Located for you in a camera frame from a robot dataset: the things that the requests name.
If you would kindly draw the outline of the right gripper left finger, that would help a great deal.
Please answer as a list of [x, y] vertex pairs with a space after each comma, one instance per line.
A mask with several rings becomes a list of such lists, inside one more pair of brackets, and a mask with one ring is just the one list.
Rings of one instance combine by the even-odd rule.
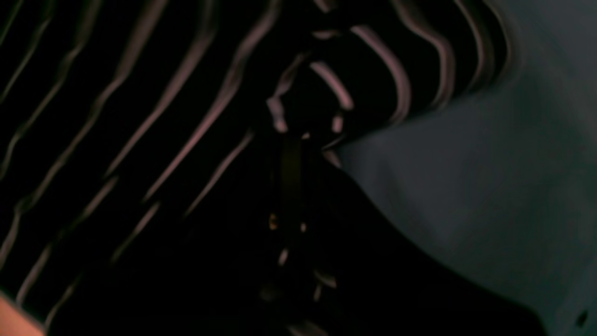
[[282, 251], [269, 228], [272, 144], [254, 131], [213, 133], [191, 153], [180, 192], [180, 336], [291, 334], [270, 288]]

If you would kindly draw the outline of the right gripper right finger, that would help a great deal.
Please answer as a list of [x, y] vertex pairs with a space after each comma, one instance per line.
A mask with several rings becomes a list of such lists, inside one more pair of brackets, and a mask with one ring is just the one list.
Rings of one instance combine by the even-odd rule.
[[544, 336], [530, 308], [497, 295], [401, 234], [314, 140], [301, 141], [302, 232], [330, 286], [338, 336]]

